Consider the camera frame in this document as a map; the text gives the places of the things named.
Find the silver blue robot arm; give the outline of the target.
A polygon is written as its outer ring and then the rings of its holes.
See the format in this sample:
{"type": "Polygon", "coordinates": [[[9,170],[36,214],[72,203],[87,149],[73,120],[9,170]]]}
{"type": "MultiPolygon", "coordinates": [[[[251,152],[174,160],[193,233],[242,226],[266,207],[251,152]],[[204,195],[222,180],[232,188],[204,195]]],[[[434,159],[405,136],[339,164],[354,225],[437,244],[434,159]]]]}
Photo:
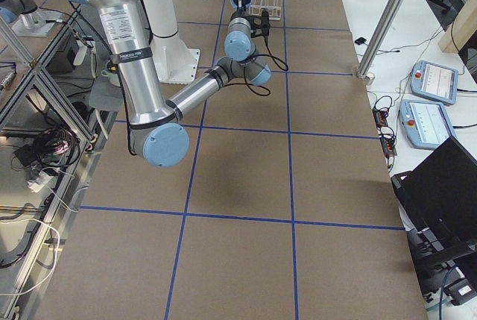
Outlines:
{"type": "Polygon", "coordinates": [[[180,120],[234,79],[260,87],[271,71],[252,39],[250,0],[236,8],[225,56],[197,78],[199,51],[181,40],[172,0],[69,0],[98,11],[110,59],[118,67],[130,147],[156,167],[179,163],[189,148],[180,120]]]}

